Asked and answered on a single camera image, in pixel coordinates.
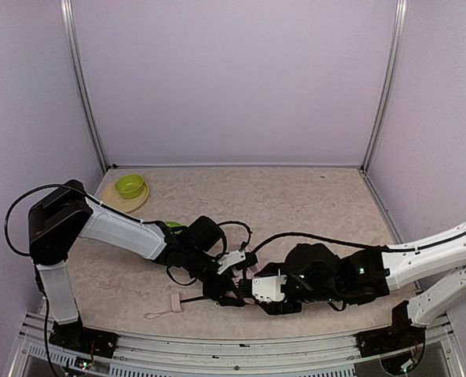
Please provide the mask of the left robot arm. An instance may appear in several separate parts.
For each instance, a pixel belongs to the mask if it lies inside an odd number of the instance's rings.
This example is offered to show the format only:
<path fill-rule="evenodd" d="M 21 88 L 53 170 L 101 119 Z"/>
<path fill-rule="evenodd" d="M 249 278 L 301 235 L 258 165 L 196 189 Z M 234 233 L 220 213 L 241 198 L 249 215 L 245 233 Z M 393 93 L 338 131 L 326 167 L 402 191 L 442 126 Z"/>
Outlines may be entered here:
<path fill-rule="evenodd" d="M 59 325 L 79 322 L 66 261 L 78 238 L 101 241 L 131 251 L 166 267 L 179 267 L 202 283 L 203 295 L 220 306 L 243 306 L 232 275 L 209 255 L 225 242 L 221 228 L 200 216 L 174 231 L 162 221 L 144 221 L 123 214 L 89 196 L 83 184 L 70 180 L 52 185 L 52 192 L 28 212 L 29 254 L 36 265 L 50 311 Z"/>

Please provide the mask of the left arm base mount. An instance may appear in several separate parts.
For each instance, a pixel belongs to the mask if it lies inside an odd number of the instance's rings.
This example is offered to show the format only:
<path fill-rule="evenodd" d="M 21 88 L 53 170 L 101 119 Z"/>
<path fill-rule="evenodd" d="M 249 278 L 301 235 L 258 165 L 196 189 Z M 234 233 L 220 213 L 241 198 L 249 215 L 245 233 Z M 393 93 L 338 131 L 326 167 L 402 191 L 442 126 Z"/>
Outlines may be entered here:
<path fill-rule="evenodd" d="M 92 328 L 52 330 L 49 342 L 66 350 L 112 359 L 119 336 Z"/>

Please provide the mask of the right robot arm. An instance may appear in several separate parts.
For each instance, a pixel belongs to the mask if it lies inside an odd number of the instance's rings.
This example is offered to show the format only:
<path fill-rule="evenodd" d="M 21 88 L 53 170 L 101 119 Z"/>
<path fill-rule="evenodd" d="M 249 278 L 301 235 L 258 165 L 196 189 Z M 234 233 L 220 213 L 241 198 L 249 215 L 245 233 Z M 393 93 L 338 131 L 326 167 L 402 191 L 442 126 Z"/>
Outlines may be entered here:
<path fill-rule="evenodd" d="M 443 278 L 392 311 L 395 328 L 425 328 L 466 295 L 466 221 L 412 243 L 367 247 L 340 258 L 322 243 L 299 243 L 241 287 L 269 315 L 298 313 L 304 302 L 364 305 L 415 280 Z"/>

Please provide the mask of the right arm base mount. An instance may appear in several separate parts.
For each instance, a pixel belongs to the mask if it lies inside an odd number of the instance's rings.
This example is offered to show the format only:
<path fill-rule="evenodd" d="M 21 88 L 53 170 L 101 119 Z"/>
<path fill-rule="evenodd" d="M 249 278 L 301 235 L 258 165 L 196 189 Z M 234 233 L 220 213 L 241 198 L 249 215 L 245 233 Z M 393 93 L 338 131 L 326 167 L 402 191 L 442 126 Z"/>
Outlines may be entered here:
<path fill-rule="evenodd" d="M 389 327 L 361 331 L 355 335 L 361 357 L 391 353 L 421 344 L 425 340 L 424 328 L 408 328 L 394 332 Z"/>

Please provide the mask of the pink and black umbrella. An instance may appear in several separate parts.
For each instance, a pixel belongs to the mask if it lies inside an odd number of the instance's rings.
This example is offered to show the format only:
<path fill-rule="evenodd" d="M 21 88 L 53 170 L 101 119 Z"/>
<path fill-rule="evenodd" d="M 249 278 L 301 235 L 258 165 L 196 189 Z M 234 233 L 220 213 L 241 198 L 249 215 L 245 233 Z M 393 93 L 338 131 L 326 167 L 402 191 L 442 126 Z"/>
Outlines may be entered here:
<path fill-rule="evenodd" d="M 191 286 L 194 285 L 197 282 L 197 278 L 192 278 L 191 281 L 189 281 L 187 284 L 178 282 L 172 275 L 171 273 L 171 268 L 167 267 L 165 269 L 165 273 L 168 275 L 168 277 L 177 285 L 180 285 L 182 287 L 184 286 Z M 189 303 L 194 303 L 194 302 L 200 302 L 200 301 L 208 301 L 209 298 L 205 296 L 196 296 L 192 298 L 182 298 L 181 294 L 179 292 L 173 293 L 170 295 L 170 307 L 169 309 L 166 309 L 164 311 L 159 311 L 159 312 L 153 312 L 153 313 L 145 313 L 144 317 L 147 320 L 155 320 L 157 318 L 160 318 L 162 316 L 165 316 L 170 313 L 182 313 L 184 311 L 183 306 L 185 304 Z M 247 298 L 243 302 L 240 302 L 238 298 L 233 298 L 226 296 L 222 301 L 216 302 L 215 303 L 217 306 L 220 307 L 234 307 L 234 308 L 243 308 L 243 307 L 249 307 L 249 306 L 254 306 L 255 302 L 253 301 L 252 298 Z"/>

